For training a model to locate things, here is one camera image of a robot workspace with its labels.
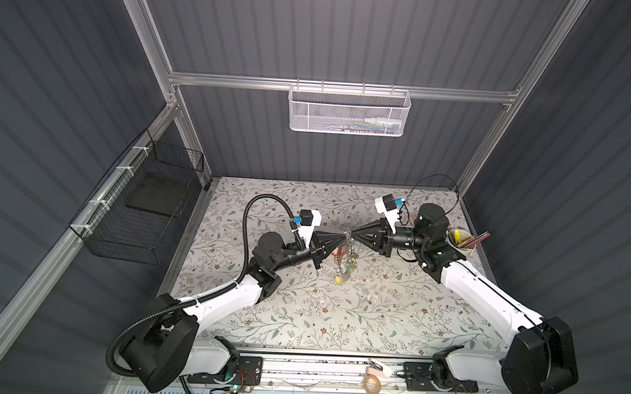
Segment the keyring bunch with grey strap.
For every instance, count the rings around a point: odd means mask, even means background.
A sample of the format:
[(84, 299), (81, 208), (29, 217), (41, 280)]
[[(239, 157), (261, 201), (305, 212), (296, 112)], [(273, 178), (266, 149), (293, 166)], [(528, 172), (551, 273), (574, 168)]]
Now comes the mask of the keyring bunch with grey strap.
[(345, 241), (332, 253), (336, 263), (334, 276), (335, 285), (340, 286), (349, 282), (358, 266), (358, 254), (355, 250), (355, 241), (349, 231), (345, 232)]

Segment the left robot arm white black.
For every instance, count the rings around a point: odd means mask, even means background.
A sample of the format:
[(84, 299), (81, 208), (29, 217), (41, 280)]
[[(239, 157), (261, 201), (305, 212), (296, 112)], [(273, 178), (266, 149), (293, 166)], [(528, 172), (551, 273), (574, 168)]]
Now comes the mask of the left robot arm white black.
[(230, 381), (238, 369), (239, 351), (223, 337), (201, 333), (221, 319), (262, 302), (279, 288), (279, 271), (305, 262), (320, 267), (344, 234), (313, 233), (309, 244), (286, 244), (274, 232), (260, 237), (243, 269), (243, 279), (212, 293), (177, 300), (157, 296), (150, 313), (117, 334), (105, 353), (115, 375), (138, 378), (149, 392), (162, 391), (190, 375)]

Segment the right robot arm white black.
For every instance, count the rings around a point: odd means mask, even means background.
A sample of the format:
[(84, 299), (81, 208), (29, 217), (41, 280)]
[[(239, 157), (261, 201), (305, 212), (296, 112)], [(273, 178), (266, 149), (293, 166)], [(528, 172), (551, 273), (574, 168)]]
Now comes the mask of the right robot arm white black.
[(480, 273), (451, 234), (437, 204), (424, 204), (411, 226), (400, 225), (403, 200), (375, 201), (381, 219), (351, 232), (352, 239), (384, 257), (407, 249), (431, 278), (452, 290), (491, 325), (504, 342), (504, 354), (451, 345), (433, 356), (429, 370), (439, 390), (467, 382), (507, 389), (511, 394), (560, 394), (579, 381), (572, 331), (560, 318), (546, 318), (522, 305)]

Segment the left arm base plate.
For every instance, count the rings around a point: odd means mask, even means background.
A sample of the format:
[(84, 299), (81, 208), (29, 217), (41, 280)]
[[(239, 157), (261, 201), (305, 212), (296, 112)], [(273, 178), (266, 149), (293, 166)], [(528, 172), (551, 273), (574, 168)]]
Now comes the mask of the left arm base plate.
[(264, 370), (264, 359), (251, 355), (241, 355), (236, 363), (230, 363), (216, 374), (198, 373), (188, 375), (191, 384), (259, 386)]

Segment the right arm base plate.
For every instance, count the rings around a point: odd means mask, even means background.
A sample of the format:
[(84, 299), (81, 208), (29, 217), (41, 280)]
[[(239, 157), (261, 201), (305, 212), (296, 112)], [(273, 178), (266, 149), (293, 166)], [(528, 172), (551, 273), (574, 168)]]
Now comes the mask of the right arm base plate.
[(395, 375), (405, 381), (410, 391), (457, 391), (467, 394), (479, 391), (477, 382), (458, 380), (445, 365), (435, 362), (404, 362)]

